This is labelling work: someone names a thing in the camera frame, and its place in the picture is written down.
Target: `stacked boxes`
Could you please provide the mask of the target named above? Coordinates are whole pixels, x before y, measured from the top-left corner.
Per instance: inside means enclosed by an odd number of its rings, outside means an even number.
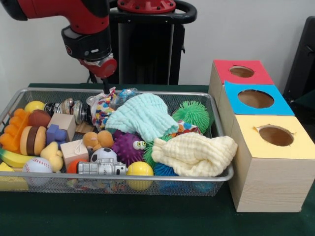
[[[209,93],[239,145],[229,186],[238,212],[299,212],[315,145],[259,61],[215,60]]]

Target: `table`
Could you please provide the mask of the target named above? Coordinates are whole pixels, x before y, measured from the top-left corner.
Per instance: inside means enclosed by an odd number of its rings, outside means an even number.
[[[31,87],[102,89],[93,84]],[[128,85],[207,92],[207,86]],[[215,197],[0,192],[0,235],[314,236],[315,184],[300,213],[237,213],[225,183]]]

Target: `metal wire basket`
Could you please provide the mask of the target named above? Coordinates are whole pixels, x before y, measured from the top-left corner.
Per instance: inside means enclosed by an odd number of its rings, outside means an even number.
[[[86,101],[89,96],[100,93],[100,90],[60,89],[60,88],[26,88],[18,91],[0,115],[0,130],[3,132],[10,116],[18,108],[24,108],[27,103],[39,100],[42,102],[62,102],[72,97],[74,100]],[[192,92],[151,92],[161,97],[171,114],[179,105],[187,100],[202,103],[213,112],[215,122],[206,132],[207,137],[222,136],[222,126],[215,101],[206,93]],[[73,140],[82,139],[82,134],[76,133]],[[45,174],[23,172],[0,172],[0,186],[3,182],[14,181],[16,177],[47,182],[43,186],[29,186],[25,192],[46,193],[114,193],[114,194],[144,194],[144,195],[191,195],[214,196],[225,181],[233,177],[234,171],[230,165],[218,177],[162,177],[162,176],[108,176],[108,175],[78,175],[78,174]],[[144,191],[136,191],[129,187],[133,185],[150,185]]]

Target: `orange toy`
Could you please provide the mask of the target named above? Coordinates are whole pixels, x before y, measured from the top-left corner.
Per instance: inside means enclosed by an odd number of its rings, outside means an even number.
[[[87,149],[96,151],[100,148],[112,148],[114,140],[112,134],[107,130],[102,130],[98,134],[88,132],[83,136],[83,143]]]
[[[84,159],[77,159],[75,161],[72,161],[70,163],[70,165],[68,166],[68,169],[67,169],[67,173],[68,174],[76,174],[77,173],[77,165],[78,163],[82,161],[82,162],[87,162],[86,160]]]
[[[0,136],[0,144],[4,150],[19,152],[20,138],[23,129],[28,125],[29,112],[17,109],[10,118],[9,125],[4,128],[4,134]]]

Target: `red robot arm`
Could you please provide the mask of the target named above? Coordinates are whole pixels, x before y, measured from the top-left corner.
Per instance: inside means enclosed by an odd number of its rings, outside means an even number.
[[[108,0],[0,0],[16,20],[64,16],[67,53],[101,78],[112,75],[117,62],[111,53]]]

